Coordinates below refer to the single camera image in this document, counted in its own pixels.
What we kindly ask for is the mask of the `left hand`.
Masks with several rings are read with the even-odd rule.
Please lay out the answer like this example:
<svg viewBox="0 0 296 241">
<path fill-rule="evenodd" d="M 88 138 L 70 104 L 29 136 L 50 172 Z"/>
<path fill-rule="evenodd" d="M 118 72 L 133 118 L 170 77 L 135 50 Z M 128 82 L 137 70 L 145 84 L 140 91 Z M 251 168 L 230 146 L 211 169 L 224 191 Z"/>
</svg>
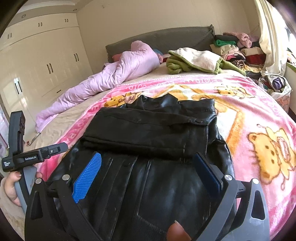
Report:
<svg viewBox="0 0 296 241">
<path fill-rule="evenodd" d="M 21 179 L 22 175 L 18 171 L 11 172 L 4 181 L 4 191 L 13 204 L 21 207 L 20 200 L 16 194 L 15 183 Z"/>
</svg>

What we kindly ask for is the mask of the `right hand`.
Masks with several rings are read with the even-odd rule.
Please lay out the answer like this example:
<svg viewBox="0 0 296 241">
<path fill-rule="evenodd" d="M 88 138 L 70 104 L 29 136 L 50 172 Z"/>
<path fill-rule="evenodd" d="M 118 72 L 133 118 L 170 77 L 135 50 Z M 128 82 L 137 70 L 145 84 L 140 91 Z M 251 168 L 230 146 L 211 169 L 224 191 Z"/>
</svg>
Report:
<svg viewBox="0 0 296 241">
<path fill-rule="evenodd" d="M 191 237 L 187 234 L 184 228 L 178 221 L 174 221 L 174 223 L 169 227 L 168 232 L 166 234 L 167 241 L 191 241 Z"/>
</svg>

